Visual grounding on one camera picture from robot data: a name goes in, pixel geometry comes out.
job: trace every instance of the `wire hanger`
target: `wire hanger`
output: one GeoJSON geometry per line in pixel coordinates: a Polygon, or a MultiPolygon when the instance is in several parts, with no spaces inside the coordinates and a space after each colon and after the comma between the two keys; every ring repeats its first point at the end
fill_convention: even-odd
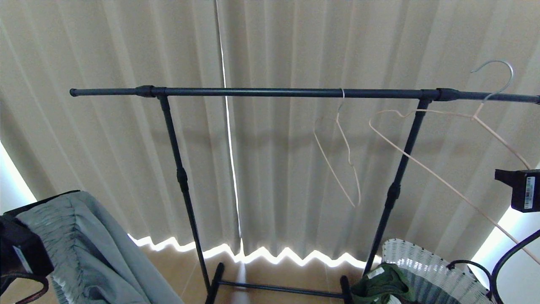
{"type": "Polygon", "coordinates": [[[345,193],[345,196],[347,197],[347,199],[349,200],[350,204],[353,206],[353,207],[358,207],[360,206],[360,203],[361,203],[361,194],[360,194],[360,182],[358,181],[358,173],[356,172],[356,168],[354,167],[353,163],[351,162],[350,160],[350,146],[349,146],[349,142],[347,141],[347,137],[345,136],[345,133],[343,132],[343,128],[341,128],[341,124],[339,122],[339,112],[341,110],[341,107],[343,106],[343,103],[345,101],[345,90],[341,89],[341,92],[343,93],[343,98],[341,100],[341,103],[339,105],[339,107],[337,108],[338,111],[337,111],[337,114],[336,114],[336,119],[334,120],[335,123],[337,124],[337,127],[339,128],[339,131],[341,133],[341,136],[343,137],[343,140],[345,141],[345,145],[347,146],[347,153],[348,153],[348,156],[347,156],[347,162],[349,164],[349,166],[352,167],[353,169],[353,172],[354,172],[354,180],[356,182],[356,190],[358,191],[358,203],[355,205],[353,203],[353,200],[350,198],[349,194],[347,193],[347,191],[345,191],[345,188],[343,187],[343,185],[341,184],[341,181],[339,180],[338,176],[336,175],[336,173],[334,172],[334,169],[332,168],[332,165],[330,164],[330,161],[328,160],[328,158],[326,157],[326,154],[325,154],[325,151],[323,150],[322,146],[321,146],[321,143],[319,141],[319,138],[317,137],[317,133],[315,132],[315,126],[317,124],[317,121],[321,120],[320,119],[317,119],[317,121],[315,121],[315,124],[313,125],[313,135],[315,136],[315,140],[317,141],[317,145],[319,146],[319,149],[321,150],[322,152],[322,156],[325,158],[325,161],[326,163],[328,164],[328,167],[330,168],[330,171],[332,172],[332,175],[334,175],[334,178],[336,179],[338,185],[340,186],[341,190],[343,191],[343,193],[345,193]]]}
{"type": "MultiPolygon", "coordinates": [[[[488,96],[486,96],[484,98],[484,100],[482,101],[482,103],[480,104],[480,106],[478,107],[478,109],[476,110],[476,112],[473,114],[473,115],[469,115],[469,114],[461,114],[461,113],[454,113],[454,112],[446,112],[446,111],[436,111],[436,110],[413,110],[413,111],[410,111],[409,113],[407,113],[406,115],[403,115],[401,114],[399,111],[397,110],[384,110],[384,111],[379,111],[377,112],[376,114],[381,114],[381,113],[396,113],[398,114],[401,118],[406,118],[408,117],[409,115],[411,115],[412,113],[415,113],[415,112],[418,112],[418,111],[422,111],[422,112],[430,112],[430,113],[437,113],[437,114],[445,114],[445,115],[453,115],[453,116],[459,116],[459,117],[467,117],[467,118],[470,118],[471,120],[474,120],[476,122],[478,122],[480,124],[480,126],[482,126],[484,129],[486,129],[490,134],[492,134],[497,140],[499,140],[506,148],[508,148],[515,156],[517,156],[517,158],[525,165],[525,167],[527,169],[531,169],[531,166],[529,165],[529,163],[525,160],[525,158],[523,158],[523,156],[521,156],[521,154],[519,152],[516,151],[516,149],[514,149],[507,141],[505,141],[499,134],[497,134],[497,132],[493,131],[489,126],[487,126],[480,118],[478,118],[478,113],[480,112],[480,110],[482,109],[483,107],[483,104],[486,102],[486,100],[495,95],[495,94],[498,94],[500,92],[502,92],[504,89],[506,89],[512,82],[512,80],[514,79],[514,70],[512,68],[512,66],[506,62],[506,61],[499,61],[499,60],[491,60],[491,61],[487,61],[485,62],[484,64],[482,64],[479,68],[477,68],[476,70],[473,70],[471,72],[476,72],[476,71],[479,71],[482,67],[484,67],[485,65],[487,65],[488,63],[490,62],[502,62],[504,64],[506,64],[509,69],[510,69],[510,79],[508,81],[508,83],[500,90],[498,91],[495,91],[494,93],[491,93],[489,94],[488,96]]],[[[423,163],[421,163],[420,161],[418,161],[417,159],[415,159],[414,157],[412,157],[411,155],[407,154],[405,151],[403,151],[400,147],[398,147],[394,142],[392,142],[390,139],[388,139],[386,136],[382,135],[382,133],[380,133],[377,129],[375,129],[372,125],[372,119],[371,118],[368,122],[369,124],[369,127],[375,131],[375,133],[377,133],[382,139],[384,139],[386,142],[388,142],[392,147],[394,147],[396,150],[398,150],[401,154],[405,155],[406,157],[408,157],[409,159],[411,159],[412,161],[414,161],[415,163],[417,163],[418,165],[420,165],[420,167],[424,168],[427,172],[431,173],[434,177],[436,177],[439,181],[441,181],[443,184],[445,184],[448,188],[450,188],[453,192],[455,192],[462,200],[464,200],[467,204],[469,204],[471,207],[473,207],[479,214],[481,214],[482,216],[484,216],[488,221],[490,221],[495,227],[497,227],[502,233],[504,233],[509,239],[511,239],[514,243],[518,244],[519,242],[512,236],[510,235],[510,233],[508,233],[508,231],[506,231],[504,228],[502,228],[496,221],[494,221],[490,216],[488,216],[486,213],[484,213],[483,211],[481,211],[477,206],[475,206],[471,200],[469,198],[467,198],[466,196],[464,196],[463,194],[461,194],[456,188],[454,188],[452,185],[450,185],[450,183],[448,183],[447,181],[445,181],[442,177],[440,177],[439,175],[437,175],[435,172],[433,172],[431,169],[429,169],[426,165],[424,165],[423,163]]],[[[540,260],[533,254],[531,253],[528,249],[526,248],[523,248],[523,251],[525,251],[537,264],[540,265],[540,260]]]]}

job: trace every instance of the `metal hook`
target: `metal hook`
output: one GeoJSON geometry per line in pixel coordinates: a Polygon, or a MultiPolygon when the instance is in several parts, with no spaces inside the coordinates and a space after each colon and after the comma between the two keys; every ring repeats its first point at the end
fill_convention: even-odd
{"type": "Polygon", "coordinates": [[[493,95],[495,94],[499,94],[500,92],[504,91],[507,89],[507,87],[509,87],[511,84],[512,84],[512,81],[514,80],[514,69],[512,68],[512,65],[504,60],[490,60],[490,61],[486,61],[484,62],[482,65],[480,65],[477,69],[475,70],[472,70],[471,73],[474,73],[474,72],[478,72],[480,71],[484,66],[488,65],[489,63],[491,62],[500,62],[500,63],[504,63],[508,69],[510,70],[510,79],[508,79],[508,82],[502,87],[500,88],[500,90],[497,90],[491,94],[489,94],[488,96],[486,96],[483,100],[482,100],[482,104],[485,103],[490,97],[492,97],[493,95]]]}
{"type": "Polygon", "coordinates": [[[341,100],[341,103],[340,103],[339,107],[337,108],[338,109],[338,111],[337,111],[338,114],[339,114],[339,110],[341,110],[341,107],[343,106],[343,102],[345,101],[345,90],[341,89],[341,92],[343,93],[343,99],[341,100]]]}

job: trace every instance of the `laundry basket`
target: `laundry basket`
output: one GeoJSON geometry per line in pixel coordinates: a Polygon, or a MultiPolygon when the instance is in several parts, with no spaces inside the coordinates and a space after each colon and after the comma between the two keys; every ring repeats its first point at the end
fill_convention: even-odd
{"type": "Polygon", "coordinates": [[[383,244],[382,262],[396,264],[414,289],[420,304],[492,304],[488,290],[449,262],[409,243],[392,239],[383,244]]]}

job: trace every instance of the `clothing tag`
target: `clothing tag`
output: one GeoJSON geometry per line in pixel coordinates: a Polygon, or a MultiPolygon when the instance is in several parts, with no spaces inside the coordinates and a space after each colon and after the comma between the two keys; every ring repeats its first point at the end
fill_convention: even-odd
{"type": "Polygon", "coordinates": [[[525,209],[532,209],[532,202],[535,197],[535,179],[534,176],[527,177],[525,184],[525,209]]]}
{"type": "Polygon", "coordinates": [[[368,278],[371,280],[371,279],[373,279],[374,277],[380,275],[383,272],[384,272],[384,269],[382,269],[382,267],[377,268],[376,270],[368,273],[368,278]]]}
{"type": "Polygon", "coordinates": [[[390,299],[388,300],[387,304],[401,304],[401,301],[393,295],[390,295],[390,299]]]}
{"type": "Polygon", "coordinates": [[[17,254],[17,256],[19,257],[19,260],[21,260],[21,264],[23,265],[26,272],[33,273],[32,268],[30,268],[30,265],[28,265],[28,261],[24,257],[23,252],[16,246],[12,246],[12,247],[13,247],[13,250],[15,250],[15,253],[17,254]]]}

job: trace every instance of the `white wall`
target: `white wall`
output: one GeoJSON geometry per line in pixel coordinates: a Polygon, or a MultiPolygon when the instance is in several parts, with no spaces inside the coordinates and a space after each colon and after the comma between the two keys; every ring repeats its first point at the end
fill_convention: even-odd
{"type": "Polygon", "coordinates": [[[0,214],[36,201],[0,142],[0,214]]]}
{"type": "MultiPolygon", "coordinates": [[[[510,208],[499,224],[515,238],[522,240],[540,229],[540,213],[523,214],[510,208]]],[[[492,271],[500,257],[514,245],[502,232],[494,229],[472,260],[492,271]]],[[[530,243],[527,249],[540,257],[540,240],[530,243]]],[[[473,271],[487,286],[485,275],[481,271],[473,271]]],[[[497,279],[497,286],[505,304],[533,304],[540,302],[539,282],[540,266],[520,250],[504,264],[497,279]]]]}

